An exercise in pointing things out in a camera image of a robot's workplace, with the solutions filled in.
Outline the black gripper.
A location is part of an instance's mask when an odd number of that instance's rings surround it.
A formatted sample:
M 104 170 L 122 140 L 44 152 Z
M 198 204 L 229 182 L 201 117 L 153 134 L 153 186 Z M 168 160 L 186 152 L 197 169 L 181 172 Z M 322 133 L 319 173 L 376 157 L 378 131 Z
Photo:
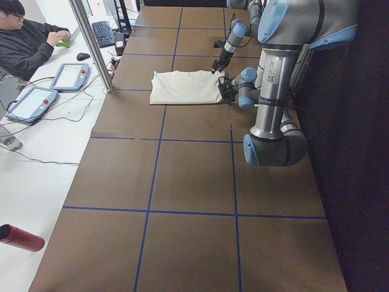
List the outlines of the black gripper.
M 215 60 L 212 64 L 211 73 L 214 74 L 215 72 L 222 72 L 224 70 L 223 64 L 229 64 L 232 57 L 233 54 L 231 52 L 222 50 L 219 55 L 219 59 Z
M 225 97 L 225 99 L 230 103 L 234 102 L 235 96 L 238 94 L 238 91 L 239 91 L 238 88 L 236 88 L 234 86 L 229 86 L 227 88 L 227 96 Z

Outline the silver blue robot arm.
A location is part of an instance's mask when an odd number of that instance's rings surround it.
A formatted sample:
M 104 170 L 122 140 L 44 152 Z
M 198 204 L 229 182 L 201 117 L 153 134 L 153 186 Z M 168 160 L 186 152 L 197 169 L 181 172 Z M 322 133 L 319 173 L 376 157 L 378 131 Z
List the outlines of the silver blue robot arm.
M 256 122 L 243 138 L 244 156 L 253 166 L 290 166 L 306 153 L 306 137 L 288 113 L 291 78 L 303 49 L 333 48 L 351 42 L 359 1 L 269 1 L 257 38 L 258 68 L 232 80 L 240 108 L 257 106 Z
M 227 38 L 224 41 L 216 41 L 214 48 L 221 48 L 219 58 L 212 64 L 212 74 L 216 71 L 222 72 L 230 63 L 237 48 L 241 47 L 241 41 L 245 37 L 252 39 L 258 36 L 258 28 L 261 16 L 268 1 L 226 1 L 230 9 L 247 10 L 250 16 L 250 23 L 245 24 L 234 16 L 230 22 L 230 29 Z

